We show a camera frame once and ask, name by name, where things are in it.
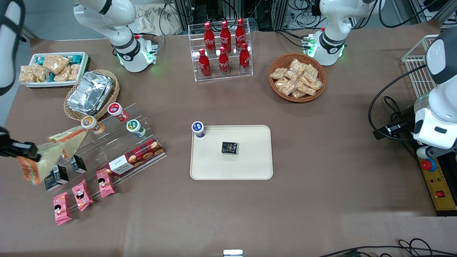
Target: pink snack package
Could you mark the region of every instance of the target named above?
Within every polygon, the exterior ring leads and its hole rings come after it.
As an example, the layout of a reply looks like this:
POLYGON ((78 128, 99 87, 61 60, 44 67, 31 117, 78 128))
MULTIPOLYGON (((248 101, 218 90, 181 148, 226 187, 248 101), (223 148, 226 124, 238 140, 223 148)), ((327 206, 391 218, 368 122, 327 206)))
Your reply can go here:
POLYGON ((62 225, 63 223, 71 220, 70 206, 68 205, 68 194, 62 193, 53 199, 54 203, 54 218, 56 224, 62 225))
POLYGON ((100 188, 101 197, 114 193, 113 184, 111 183, 110 174, 107 169, 97 171, 98 187, 100 188))
POLYGON ((73 187, 73 194, 80 211, 83 211, 87 206, 89 206, 89 204, 94 202, 87 191, 85 180, 73 187))

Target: snack tray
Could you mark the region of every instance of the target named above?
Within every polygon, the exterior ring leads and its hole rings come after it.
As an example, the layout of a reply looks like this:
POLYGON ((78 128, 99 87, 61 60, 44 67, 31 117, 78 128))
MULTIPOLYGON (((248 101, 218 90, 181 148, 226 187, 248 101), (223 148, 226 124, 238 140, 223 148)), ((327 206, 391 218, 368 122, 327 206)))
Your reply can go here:
POLYGON ((32 82, 25 84, 27 87, 30 88, 60 88, 60 87, 71 87, 76 84, 77 81, 81 79, 84 72, 86 71, 87 62, 89 60, 89 56, 84 52, 66 52, 66 53, 47 53, 47 54, 34 54, 30 59, 29 65, 36 63, 38 57, 44 57, 48 54, 57 54, 57 55, 82 55, 83 59, 81 60, 80 70, 78 71, 78 76, 76 77, 75 81, 63 81, 63 82, 32 82))
MULTIPOLYGON (((147 117, 141 115, 136 104, 130 105, 124 108, 124 110, 128 112, 129 120, 136 119, 141 123, 141 125, 146 129, 146 136, 142 138, 136 137, 134 133, 127 131, 127 122, 121 123, 113 116, 109 116, 108 118, 100 121, 100 123, 105 125, 105 132, 99 136, 89 131, 81 144, 81 147, 75 153, 83 159, 87 171, 83 174, 77 173, 73 170, 69 160, 61 158, 56 164, 67 169, 69 182, 52 191, 45 191, 45 194, 49 195, 51 200, 53 197, 63 192, 67 192, 71 210, 76 209, 77 205, 73 196, 72 187, 79 184, 83 181, 83 179, 86 180, 87 190, 90 193, 90 197, 92 199, 97 197, 100 195, 100 190, 95 172, 104 168, 108 162, 154 138, 151 128, 146 121, 147 117)), ((138 166, 136 169, 129 171, 122 177, 111 175, 113 186, 129 179, 165 156, 166 153, 163 152, 153 158, 150 158, 145 163, 138 166)))
POLYGON ((209 65, 211 67, 211 77, 205 79, 203 77, 202 71, 200 70, 200 64, 198 63, 198 58, 200 57, 200 53, 198 50, 200 48, 206 49, 205 47, 205 40, 203 39, 205 28, 203 24, 192 24, 189 25, 189 44, 191 47, 191 58, 192 58, 192 65, 194 69, 194 77, 195 81, 204 81, 204 80, 217 80, 217 79, 225 79, 225 78, 233 78, 233 77, 243 77, 243 76, 252 76, 253 75, 253 64, 252 64, 252 45, 251 45, 251 33, 250 33, 250 26, 248 19, 244 19, 244 31, 245 31, 245 40, 248 43, 248 51, 249 51, 249 65, 250 70, 248 73, 241 73, 239 71, 239 52, 236 50, 236 43, 235 43, 235 30, 237 27, 236 20, 228 20, 228 29, 230 30, 231 38, 232 38, 232 52, 227 53, 228 56, 228 63, 230 66, 230 73, 226 76, 221 76, 219 72, 219 47, 221 47, 221 21, 216 21, 211 23, 211 28, 214 33, 214 41, 216 43, 216 55, 215 56, 208 56, 209 65))
POLYGON ((191 177, 195 180, 268 180, 273 176, 270 128, 265 125, 205 126, 192 133, 191 177), (238 154, 222 154, 222 142, 238 143, 238 154))

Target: table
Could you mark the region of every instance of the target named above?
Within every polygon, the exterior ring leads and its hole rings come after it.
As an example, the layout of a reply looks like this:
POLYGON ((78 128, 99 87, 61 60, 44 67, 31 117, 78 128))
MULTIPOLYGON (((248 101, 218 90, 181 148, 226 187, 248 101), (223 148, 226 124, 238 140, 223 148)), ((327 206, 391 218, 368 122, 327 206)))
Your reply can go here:
MULTIPOLYGON (((376 141, 367 121, 374 95, 406 71, 401 57, 424 35, 437 33, 436 22, 352 31, 343 57, 325 68, 325 92, 305 104, 281 99, 268 84, 272 61, 298 50, 273 32, 252 34, 254 76, 202 83, 193 81, 185 36, 168 37, 158 64, 137 74, 111 55, 107 40, 34 40, 32 53, 84 51, 90 70, 116 74, 119 102, 135 102, 149 116, 168 156, 59 227, 44 186, 26 182, 15 159, 0 159, 0 252, 200 257, 240 248, 247 257, 319 256, 413 237, 456 252, 457 218, 435 217, 417 163, 398 142, 376 141), (192 180, 195 120, 269 126, 273 178, 192 180)), ((78 125, 63 112, 67 92, 21 86, 6 122, 12 138, 40 144, 78 125)), ((414 100, 407 79, 386 94, 402 108, 414 100)), ((384 125, 388 117, 377 102, 374 123, 384 125)))

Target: red emergency stop button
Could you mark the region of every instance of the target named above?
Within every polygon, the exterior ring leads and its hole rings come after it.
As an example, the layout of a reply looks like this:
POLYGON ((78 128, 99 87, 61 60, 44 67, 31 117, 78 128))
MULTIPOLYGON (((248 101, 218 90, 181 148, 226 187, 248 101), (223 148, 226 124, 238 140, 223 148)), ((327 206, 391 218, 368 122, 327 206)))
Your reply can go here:
POLYGON ((433 159, 423 160, 420 162, 420 166, 426 171, 434 172, 436 170, 436 162, 433 159))

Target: red bottle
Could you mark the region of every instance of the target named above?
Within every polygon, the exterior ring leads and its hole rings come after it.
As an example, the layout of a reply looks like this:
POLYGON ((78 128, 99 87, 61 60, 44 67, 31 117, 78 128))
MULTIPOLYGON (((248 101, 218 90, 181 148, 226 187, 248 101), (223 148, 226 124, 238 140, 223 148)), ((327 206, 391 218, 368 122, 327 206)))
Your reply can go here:
POLYGON ((200 69, 202 70, 203 78, 207 79, 211 77, 211 68, 209 67, 209 59, 205 55, 205 49, 201 48, 198 50, 200 52, 200 58, 198 62, 200 63, 200 69))
POLYGON ((229 57, 225 53, 225 47, 221 46, 219 50, 221 51, 221 55, 219 55, 219 70, 221 71, 221 76, 225 77, 230 73, 229 57))
POLYGON ((208 55, 216 55, 216 42, 214 41, 214 33, 211 30, 211 23, 205 22, 205 34, 203 39, 205 40, 206 51, 208 55))
POLYGON ((241 73, 248 73, 250 70, 248 43, 243 43, 241 45, 241 52, 239 53, 239 70, 241 73))
POLYGON ((238 18, 236 22, 238 24, 235 31, 236 50, 240 52, 243 43, 246 42, 246 32, 244 31, 244 19, 238 18))
POLYGON ((221 45, 225 48, 227 53, 232 52, 232 36, 228 29, 229 23, 224 20, 222 21, 222 31, 221 31, 221 45))

